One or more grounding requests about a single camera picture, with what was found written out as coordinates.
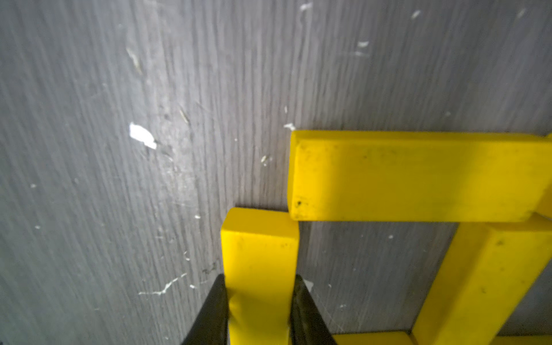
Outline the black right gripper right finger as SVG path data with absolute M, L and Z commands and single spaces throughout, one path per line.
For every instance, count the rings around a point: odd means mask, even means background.
M 293 345 L 337 345 L 300 275 L 293 289 L 290 333 Z

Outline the yellow block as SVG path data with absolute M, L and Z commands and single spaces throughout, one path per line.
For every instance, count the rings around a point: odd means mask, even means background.
M 350 333 L 333 335 L 337 344 L 398 344 L 412 345 L 414 338 L 403 331 Z M 542 336 L 497 336 L 491 345 L 552 345 L 551 335 Z
M 519 222 L 551 184 L 551 140 L 512 133 L 297 130 L 299 221 Z
M 547 157 L 546 174 L 547 185 L 543 190 L 539 203 L 534 211 L 535 215 L 551 220 L 551 155 Z
M 551 260 L 551 220 L 461 223 L 412 328 L 417 344 L 490 344 Z
M 288 344 L 299 224 L 281 211 L 232 208 L 221 227 L 231 344 Z

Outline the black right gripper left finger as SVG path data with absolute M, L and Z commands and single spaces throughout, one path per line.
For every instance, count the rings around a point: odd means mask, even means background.
M 224 274 L 214 280 L 209 294 L 182 345 L 227 345 L 229 302 Z

